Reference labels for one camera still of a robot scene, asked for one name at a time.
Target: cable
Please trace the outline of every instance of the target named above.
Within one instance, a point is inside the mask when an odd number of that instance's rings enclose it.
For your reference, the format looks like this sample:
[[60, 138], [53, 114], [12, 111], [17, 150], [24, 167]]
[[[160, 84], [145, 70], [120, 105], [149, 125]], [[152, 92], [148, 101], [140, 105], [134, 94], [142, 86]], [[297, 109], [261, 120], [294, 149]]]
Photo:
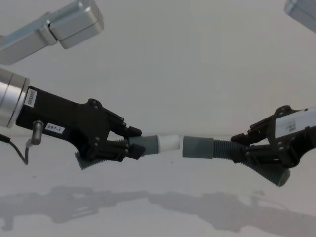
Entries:
[[25, 157], [24, 157], [21, 151], [19, 150], [19, 148], [13, 142], [11, 142], [11, 138], [0, 134], [0, 141], [10, 144], [16, 150], [16, 152], [18, 153], [23, 163], [25, 165], [28, 165], [29, 163], [29, 147], [28, 146], [25, 148]]
[[8, 142], [8, 144], [10, 144], [18, 153], [19, 157], [21, 158], [21, 160], [23, 161], [23, 163], [25, 165], [28, 165], [29, 163], [29, 148], [26, 147], [25, 148], [25, 157], [22, 155], [21, 151], [19, 150], [19, 148], [11, 141]]

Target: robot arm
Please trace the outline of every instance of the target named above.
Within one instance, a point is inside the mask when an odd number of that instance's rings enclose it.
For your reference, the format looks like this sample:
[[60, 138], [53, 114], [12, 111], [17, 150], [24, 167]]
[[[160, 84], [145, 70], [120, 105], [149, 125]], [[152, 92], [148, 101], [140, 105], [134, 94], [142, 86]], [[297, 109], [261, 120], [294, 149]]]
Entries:
[[103, 16], [94, 0], [76, 0], [10, 35], [0, 36], [0, 64], [13, 64], [58, 41], [64, 49], [71, 48], [103, 29]]
[[[125, 157], [139, 159], [180, 148], [178, 136], [142, 137], [141, 130], [127, 127], [124, 118], [95, 99], [78, 104], [29, 83], [25, 77], [0, 69], [0, 126], [10, 128], [16, 123], [32, 130], [27, 149], [40, 144], [42, 134], [68, 141], [77, 148], [77, 160], [85, 169], [105, 160], [122, 162]], [[109, 141], [110, 131], [123, 140]], [[10, 142], [4, 136], [0, 140]], [[27, 153], [23, 160], [27, 164]]]
[[[316, 108], [293, 110], [282, 106], [272, 116], [251, 125], [247, 134], [233, 136], [230, 141], [185, 137], [183, 157], [241, 163], [280, 187], [290, 177], [289, 169], [316, 148], [315, 118]], [[264, 139], [268, 144], [256, 145]]]
[[316, 33], [315, 0], [287, 0], [284, 11], [294, 20]]

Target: white label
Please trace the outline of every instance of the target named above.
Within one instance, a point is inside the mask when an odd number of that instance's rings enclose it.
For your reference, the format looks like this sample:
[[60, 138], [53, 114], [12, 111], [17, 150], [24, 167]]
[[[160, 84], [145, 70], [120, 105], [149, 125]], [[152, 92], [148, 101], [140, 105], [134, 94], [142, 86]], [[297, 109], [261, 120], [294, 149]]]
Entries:
[[299, 111], [276, 119], [276, 138], [316, 126], [316, 109]]
[[37, 93], [37, 91], [29, 89], [24, 104], [33, 108]]
[[51, 123], [48, 123], [46, 125], [45, 129], [48, 130], [48, 131], [57, 132], [59, 134], [62, 134], [64, 132], [64, 130], [65, 130], [64, 127], [57, 126], [57, 125], [54, 125], [54, 124], [51, 124]]

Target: white background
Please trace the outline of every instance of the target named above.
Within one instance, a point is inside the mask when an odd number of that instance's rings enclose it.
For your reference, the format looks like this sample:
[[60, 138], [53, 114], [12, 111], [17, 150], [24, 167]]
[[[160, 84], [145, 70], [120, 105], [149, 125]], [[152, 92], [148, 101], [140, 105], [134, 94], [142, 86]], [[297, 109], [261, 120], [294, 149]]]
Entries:
[[[2, 1], [0, 33], [70, 2]], [[144, 134], [234, 135], [282, 105], [315, 104], [316, 36], [283, 12], [284, 2], [97, 0], [103, 33], [3, 68], [78, 103], [98, 99]], [[14, 139], [20, 147], [26, 140]], [[1, 236], [316, 234], [314, 152], [281, 189], [244, 167], [187, 160], [180, 152], [84, 172], [74, 152], [45, 137], [24, 167], [1, 145], [0, 217], [14, 217]], [[256, 204], [258, 198], [270, 203]], [[74, 218], [84, 207], [87, 216]]]

